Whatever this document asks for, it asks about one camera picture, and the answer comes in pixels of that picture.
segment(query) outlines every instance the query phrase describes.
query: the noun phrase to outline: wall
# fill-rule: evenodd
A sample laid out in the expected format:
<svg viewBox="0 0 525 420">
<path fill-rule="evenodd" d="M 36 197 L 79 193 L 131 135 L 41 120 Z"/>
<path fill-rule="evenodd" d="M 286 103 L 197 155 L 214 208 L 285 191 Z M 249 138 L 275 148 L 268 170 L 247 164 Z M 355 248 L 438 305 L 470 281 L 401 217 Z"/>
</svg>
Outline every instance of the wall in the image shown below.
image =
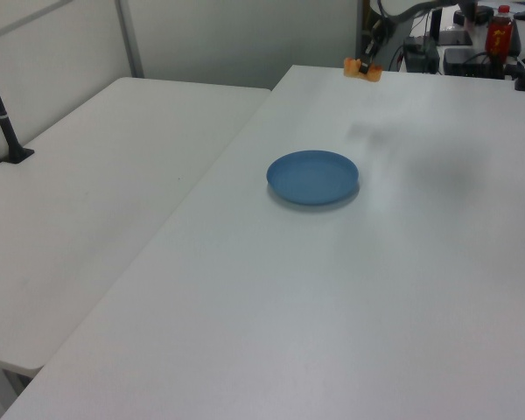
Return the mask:
<svg viewBox="0 0 525 420">
<path fill-rule="evenodd" d="M 143 74 L 273 88 L 354 56 L 361 0 L 122 0 Z"/>
<path fill-rule="evenodd" d="M 73 0 L 0 37 L 0 94 L 21 144 L 129 75 L 115 0 Z"/>
</svg>

